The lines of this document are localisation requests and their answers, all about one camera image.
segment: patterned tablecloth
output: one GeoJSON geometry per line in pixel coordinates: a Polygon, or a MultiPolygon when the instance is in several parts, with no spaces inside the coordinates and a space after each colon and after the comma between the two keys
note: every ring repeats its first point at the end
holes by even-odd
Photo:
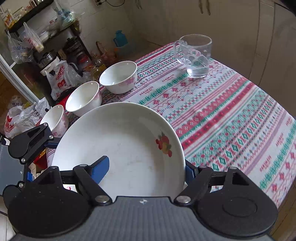
{"type": "Polygon", "coordinates": [[[207,77],[190,77],[166,45],[137,60],[138,82],[103,104],[135,102],[157,111],[176,131],[185,158],[216,171],[241,169],[281,204],[295,178],[296,121],[252,82],[212,60],[207,77]]]}

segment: bowl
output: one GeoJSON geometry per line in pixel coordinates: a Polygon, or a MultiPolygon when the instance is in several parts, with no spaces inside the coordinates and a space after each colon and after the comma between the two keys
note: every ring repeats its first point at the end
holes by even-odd
{"type": "Polygon", "coordinates": [[[116,63],[100,76],[100,84],[114,94],[123,94],[135,87],[138,80],[137,64],[133,61],[116,63]]]}
{"type": "Polygon", "coordinates": [[[66,102],[66,110],[81,117],[90,110],[97,108],[102,103],[99,83],[89,81],[80,85],[72,92],[66,102]]]}
{"type": "Polygon", "coordinates": [[[117,196],[169,196],[183,190],[185,159],[169,123],[152,109],[129,102],[102,105],[79,118],[61,139],[53,166],[60,171],[110,160],[99,183],[117,196]]]}
{"type": "Polygon", "coordinates": [[[60,104],[52,107],[42,118],[40,125],[47,123],[54,137],[62,137],[68,129],[69,119],[60,104]]]}

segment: white tile floor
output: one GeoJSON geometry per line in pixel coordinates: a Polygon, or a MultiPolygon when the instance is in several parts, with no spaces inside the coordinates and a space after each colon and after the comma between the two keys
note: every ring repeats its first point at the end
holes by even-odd
{"type": "MultiPolygon", "coordinates": [[[[3,197],[0,197],[0,211],[7,213],[7,208],[4,205],[3,197]]],[[[8,241],[14,236],[15,232],[12,229],[11,223],[3,214],[0,214],[0,241],[8,241]]]]}

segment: glass mug rim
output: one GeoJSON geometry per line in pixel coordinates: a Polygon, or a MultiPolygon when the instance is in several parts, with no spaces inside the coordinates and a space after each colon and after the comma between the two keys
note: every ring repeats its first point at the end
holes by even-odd
{"type": "Polygon", "coordinates": [[[212,39],[211,39],[210,37],[206,36],[206,35],[203,35],[203,34],[187,34],[187,35],[182,36],[182,37],[179,39],[179,44],[181,44],[182,46],[185,46],[185,47],[204,47],[204,46],[207,46],[207,45],[212,44],[212,39]],[[206,37],[207,39],[210,40],[210,42],[207,43],[207,44],[204,44],[204,45],[195,45],[195,46],[193,46],[193,45],[188,45],[188,44],[185,45],[185,44],[182,44],[182,43],[181,43],[181,41],[183,41],[182,38],[187,37],[187,36],[191,36],[191,35],[206,37]]]}

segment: white metal frame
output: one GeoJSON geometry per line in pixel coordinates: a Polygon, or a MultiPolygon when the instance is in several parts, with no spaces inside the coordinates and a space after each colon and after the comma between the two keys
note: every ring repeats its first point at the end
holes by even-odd
{"type": "Polygon", "coordinates": [[[37,96],[23,83],[0,54],[0,71],[9,82],[32,104],[38,102],[37,96]]]}

